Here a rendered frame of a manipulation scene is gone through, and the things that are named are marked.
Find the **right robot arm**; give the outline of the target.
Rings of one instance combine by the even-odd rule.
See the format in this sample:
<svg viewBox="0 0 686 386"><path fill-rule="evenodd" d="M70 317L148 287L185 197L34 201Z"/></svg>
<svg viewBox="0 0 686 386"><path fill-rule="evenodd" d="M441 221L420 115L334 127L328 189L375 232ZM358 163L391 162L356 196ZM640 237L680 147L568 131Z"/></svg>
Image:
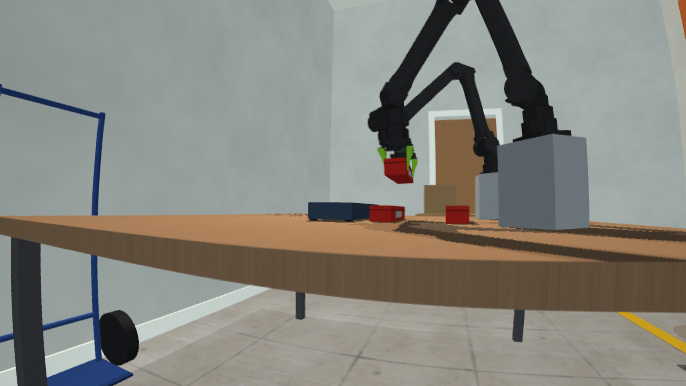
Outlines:
<svg viewBox="0 0 686 386"><path fill-rule="evenodd" d="M483 165L483 172L480 174L495 173L498 172L497 145L500 144L498 139L494 136L493 131L490 131L488 128L476 87L474 73L476 73L476 71L473 67L461 64L459 62L454 62L451 64L413 100L404 106L404 109L401 109L402 111L406 111L403 112L404 126L407 127L409 125L409 121L418 113L418 111L420 111L430 100L434 98L435 95L437 95L444 87L446 87L447 84L449 84L453 79L459 80L465 94L474 127L475 143L473 145L473 151L479 157L484 156L485 163ZM486 137L481 135L486 135Z"/></svg>

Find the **red welding electrode box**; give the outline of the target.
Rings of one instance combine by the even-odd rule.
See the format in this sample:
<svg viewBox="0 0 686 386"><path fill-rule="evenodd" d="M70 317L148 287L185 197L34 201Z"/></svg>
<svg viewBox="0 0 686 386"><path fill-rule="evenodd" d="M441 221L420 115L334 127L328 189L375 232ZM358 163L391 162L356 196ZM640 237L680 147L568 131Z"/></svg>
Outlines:
<svg viewBox="0 0 686 386"><path fill-rule="evenodd" d="M413 183L412 169L409 165L409 170L407 170L406 157L384 159L384 175L397 184ZM409 178L412 180L412 182Z"/></svg>

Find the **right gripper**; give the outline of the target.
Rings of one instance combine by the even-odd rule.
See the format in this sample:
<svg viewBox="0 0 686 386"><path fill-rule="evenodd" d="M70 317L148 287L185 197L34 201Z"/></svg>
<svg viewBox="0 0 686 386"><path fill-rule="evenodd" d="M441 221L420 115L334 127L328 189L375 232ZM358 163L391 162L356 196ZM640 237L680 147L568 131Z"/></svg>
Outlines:
<svg viewBox="0 0 686 386"><path fill-rule="evenodd" d="M417 165L417 163L416 163L416 165L415 165L415 161L417 161L417 157L415 157L415 153L413 153L413 156L414 156L414 157L411 158L411 159L412 159L412 178L414 177L414 171L415 171L415 168L416 168L416 165ZM390 158L392 158L392 157L393 157L393 158L396 158L396 157L406 157L406 153L390 154ZM413 171L413 170L414 170L414 171Z"/></svg>

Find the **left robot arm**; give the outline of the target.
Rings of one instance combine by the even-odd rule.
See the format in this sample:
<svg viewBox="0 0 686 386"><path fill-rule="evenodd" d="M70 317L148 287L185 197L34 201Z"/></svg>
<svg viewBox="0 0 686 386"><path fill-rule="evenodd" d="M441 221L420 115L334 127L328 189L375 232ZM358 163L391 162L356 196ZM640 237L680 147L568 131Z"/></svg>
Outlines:
<svg viewBox="0 0 686 386"><path fill-rule="evenodd" d="M470 0L451 1L453 3L449 0L436 0L429 18L400 67L389 82L385 83L380 92L382 107L369 114L368 127L372 132L385 129L386 135L385 127L388 124L393 124L393 126L396 123L403 124L401 109L404 109L404 101L409 95L408 92L417 74L450 21L456 14L462 14ZM524 109L522 111L523 123L521 123L522 137L513 139L513 142L548 134L571 135L571 130L558 130L553 106L549 105L544 86L532 75L500 1L475 0L475 2L502 62L505 76L508 76L504 85L507 96L505 102Z"/></svg>

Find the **red box of welding electrodes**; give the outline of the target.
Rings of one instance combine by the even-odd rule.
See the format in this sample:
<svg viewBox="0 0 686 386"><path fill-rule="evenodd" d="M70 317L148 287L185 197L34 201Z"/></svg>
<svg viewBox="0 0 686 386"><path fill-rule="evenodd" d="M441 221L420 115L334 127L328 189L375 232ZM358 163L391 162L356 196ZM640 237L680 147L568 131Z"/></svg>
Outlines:
<svg viewBox="0 0 686 386"><path fill-rule="evenodd" d="M405 207L399 206L397 214L397 206L370 205L370 222L393 222L395 218L405 219Z"/></svg>

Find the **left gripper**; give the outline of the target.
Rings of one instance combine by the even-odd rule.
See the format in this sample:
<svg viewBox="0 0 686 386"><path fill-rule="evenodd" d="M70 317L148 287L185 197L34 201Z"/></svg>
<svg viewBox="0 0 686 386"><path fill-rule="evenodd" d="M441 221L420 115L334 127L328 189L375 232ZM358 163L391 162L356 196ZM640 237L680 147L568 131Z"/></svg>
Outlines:
<svg viewBox="0 0 686 386"><path fill-rule="evenodd" d="M379 140L379 145L381 145L381 148L377 149L380 156L381 156L383 164L384 164L384 159L387 158L387 155L386 155L384 149L386 151L400 151L401 147L406 147L407 170L409 170L409 164L410 164L410 160L412 158L414 149L413 149L413 144L411 142L411 138L404 138L403 124L396 123L396 126L393 126L393 124L388 124L386 126L386 130L387 130L387 140ZM383 143L389 144L389 145L383 145ZM393 149L391 149L390 146ZM386 148L384 148L384 147L386 147ZM411 154L412 149L413 149L413 151ZM411 155L411 157L409 159L410 155Z"/></svg>

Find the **red box with white label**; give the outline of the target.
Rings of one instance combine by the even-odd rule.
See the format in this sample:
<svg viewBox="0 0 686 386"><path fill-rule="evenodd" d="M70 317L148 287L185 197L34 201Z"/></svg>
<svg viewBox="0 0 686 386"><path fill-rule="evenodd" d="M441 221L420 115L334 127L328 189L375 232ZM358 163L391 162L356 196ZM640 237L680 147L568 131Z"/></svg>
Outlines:
<svg viewBox="0 0 686 386"><path fill-rule="evenodd" d="M469 224L469 206L446 206L446 224Z"/></svg>

